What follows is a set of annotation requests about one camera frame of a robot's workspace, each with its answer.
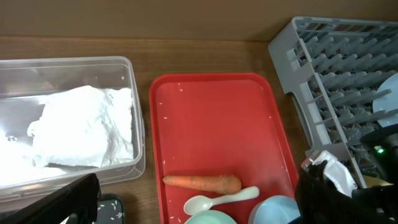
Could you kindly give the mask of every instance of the plastic container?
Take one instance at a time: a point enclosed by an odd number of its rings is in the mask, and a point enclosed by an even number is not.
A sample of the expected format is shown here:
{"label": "plastic container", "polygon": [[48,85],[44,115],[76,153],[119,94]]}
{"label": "plastic container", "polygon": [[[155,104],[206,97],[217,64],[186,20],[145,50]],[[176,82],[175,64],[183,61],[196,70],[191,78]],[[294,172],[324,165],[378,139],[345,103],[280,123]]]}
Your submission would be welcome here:
{"label": "plastic container", "polygon": [[292,93],[313,150],[351,161],[361,175],[377,174],[359,139],[398,110],[371,109],[380,84],[398,71],[398,23],[295,17],[269,44],[285,93]]}
{"label": "plastic container", "polygon": [[143,173],[144,123],[132,66],[124,57],[0,60],[0,138],[3,138],[0,142],[12,141],[11,144],[31,147],[32,138],[28,137],[26,131],[28,125],[42,115],[44,105],[40,99],[51,93],[85,85],[95,88],[131,88],[132,161],[101,168],[62,167],[67,174],[0,186],[0,212],[24,207],[37,200],[37,197],[47,195],[88,173],[94,172],[100,184],[135,179]]}
{"label": "plastic container", "polygon": [[164,185],[165,175],[233,174],[260,196],[217,205],[237,223],[273,196],[294,197],[298,174],[268,82],[254,73],[164,75],[150,88],[162,223],[182,223],[184,203],[216,193]]}

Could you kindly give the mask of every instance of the red tray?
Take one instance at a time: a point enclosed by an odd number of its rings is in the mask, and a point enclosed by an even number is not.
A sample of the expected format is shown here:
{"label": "red tray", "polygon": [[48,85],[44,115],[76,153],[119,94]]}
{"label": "red tray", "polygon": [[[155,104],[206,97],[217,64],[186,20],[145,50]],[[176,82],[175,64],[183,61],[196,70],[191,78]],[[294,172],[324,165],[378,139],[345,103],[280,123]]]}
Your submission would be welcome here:
{"label": "red tray", "polygon": [[214,206],[247,223],[254,206],[294,197],[298,174],[268,82],[254,73],[164,75],[149,92],[162,223],[185,223],[184,203],[216,193],[164,185],[165,175],[233,174],[258,198]]}

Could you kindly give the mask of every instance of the white towel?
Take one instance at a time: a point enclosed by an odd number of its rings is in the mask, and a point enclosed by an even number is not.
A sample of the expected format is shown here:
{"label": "white towel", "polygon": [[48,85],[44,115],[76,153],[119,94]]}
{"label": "white towel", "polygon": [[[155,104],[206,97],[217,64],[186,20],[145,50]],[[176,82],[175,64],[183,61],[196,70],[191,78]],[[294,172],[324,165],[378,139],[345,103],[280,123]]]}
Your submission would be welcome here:
{"label": "white towel", "polygon": [[0,145],[1,187],[65,174],[59,168],[34,167],[30,154],[32,149],[23,143],[0,139]]}
{"label": "white towel", "polygon": [[131,89],[83,86],[47,97],[30,124],[36,167],[49,163],[104,167],[133,160]]}

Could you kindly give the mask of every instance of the light blue bowl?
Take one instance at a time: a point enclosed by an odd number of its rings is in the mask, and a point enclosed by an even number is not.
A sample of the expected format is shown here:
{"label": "light blue bowl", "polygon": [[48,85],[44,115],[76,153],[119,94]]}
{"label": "light blue bowl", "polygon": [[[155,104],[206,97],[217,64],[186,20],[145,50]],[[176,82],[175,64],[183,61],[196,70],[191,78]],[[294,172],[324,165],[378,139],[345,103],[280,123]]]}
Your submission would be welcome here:
{"label": "light blue bowl", "polygon": [[300,216],[295,200],[276,195],[258,203],[250,213],[249,224],[288,224]]}
{"label": "light blue bowl", "polygon": [[236,222],[223,212],[209,210],[192,216],[185,224],[236,224]]}

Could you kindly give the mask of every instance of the dish rack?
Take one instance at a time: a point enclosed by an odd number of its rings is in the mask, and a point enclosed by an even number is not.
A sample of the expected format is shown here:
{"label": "dish rack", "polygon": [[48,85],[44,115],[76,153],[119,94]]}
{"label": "dish rack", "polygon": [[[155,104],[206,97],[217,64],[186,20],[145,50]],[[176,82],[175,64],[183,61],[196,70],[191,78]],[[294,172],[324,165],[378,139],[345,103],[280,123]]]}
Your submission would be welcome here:
{"label": "dish rack", "polygon": [[269,44],[284,93],[292,93],[311,148],[347,161],[358,184],[377,176],[359,142],[398,110],[373,111],[398,71],[398,22],[295,17]]}

